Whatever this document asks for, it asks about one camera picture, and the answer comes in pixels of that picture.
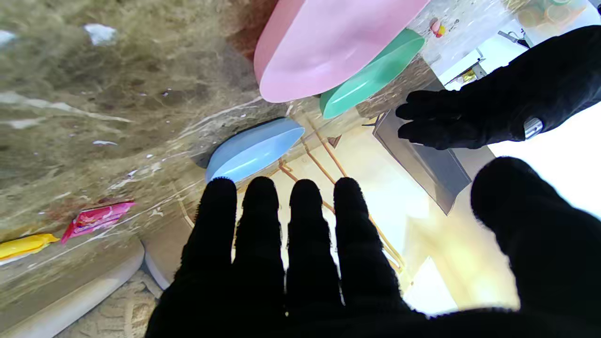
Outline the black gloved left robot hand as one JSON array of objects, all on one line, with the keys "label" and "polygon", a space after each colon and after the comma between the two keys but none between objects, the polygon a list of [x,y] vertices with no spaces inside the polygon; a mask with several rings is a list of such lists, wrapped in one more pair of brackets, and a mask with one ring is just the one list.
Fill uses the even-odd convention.
[{"label": "black gloved left robot hand", "polygon": [[601,28],[584,26],[530,48],[458,91],[414,91],[397,107],[398,137],[438,150],[526,140],[600,101]]}]

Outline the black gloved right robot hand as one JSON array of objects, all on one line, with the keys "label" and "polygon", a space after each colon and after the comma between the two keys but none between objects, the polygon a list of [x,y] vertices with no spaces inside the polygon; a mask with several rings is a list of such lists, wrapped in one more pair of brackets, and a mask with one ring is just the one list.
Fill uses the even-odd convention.
[{"label": "black gloved right robot hand", "polygon": [[146,338],[598,338],[600,220],[565,201],[526,162],[499,157],[477,174],[472,212],[509,259],[518,310],[475,308],[439,316],[413,310],[358,183],[333,190],[337,252],[317,185],[290,197],[288,269],[281,259],[273,181],[208,183],[181,265],[150,317]]}]

